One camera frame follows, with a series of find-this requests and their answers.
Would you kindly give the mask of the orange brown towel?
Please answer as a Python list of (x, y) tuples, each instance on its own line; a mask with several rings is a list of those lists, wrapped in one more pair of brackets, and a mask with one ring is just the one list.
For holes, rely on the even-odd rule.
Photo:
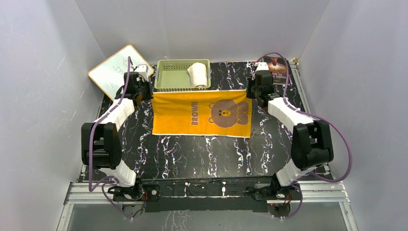
[(252, 101), (244, 90), (157, 92), (153, 135), (251, 136)]

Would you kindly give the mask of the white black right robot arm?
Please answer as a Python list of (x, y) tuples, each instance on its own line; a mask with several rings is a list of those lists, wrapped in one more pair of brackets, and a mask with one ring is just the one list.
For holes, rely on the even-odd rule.
[(308, 172), (333, 160), (330, 125), (316, 120), (295, 109), (286, 98), (274, 91), (272, 73), (256, 70), (248, 80), (247, 97), (256, 99), (258, 106), (278, 119), (291, 133), (291, 158), (274, 175), (271, 194), (284, 199), (290, 193), (290, 185)]

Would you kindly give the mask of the white terry towel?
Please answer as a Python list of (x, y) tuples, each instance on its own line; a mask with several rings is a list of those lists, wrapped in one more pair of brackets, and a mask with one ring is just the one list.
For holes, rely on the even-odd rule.
[(194, 63), (187, 69), (192, 88), (205, 88), (208, 86), (207, 68), (203, 63)]

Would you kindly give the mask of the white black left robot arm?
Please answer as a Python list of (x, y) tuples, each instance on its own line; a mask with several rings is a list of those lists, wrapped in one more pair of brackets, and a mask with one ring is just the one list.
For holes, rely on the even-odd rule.
[(93, 122), (81, 127), (81, 158), (89, 169), (89, 190), (93, 191), (94, 170), (114, 179), (131, 200), (139, 200), (144, 193), (136, 183), (137, 174), (122, 159), (119, 130), (134, 113), (141, 101), (151, 100), (153, 92), (146, 71), (135, 70), (124, 74), (124, 85), (119, 87), (112, 105)]

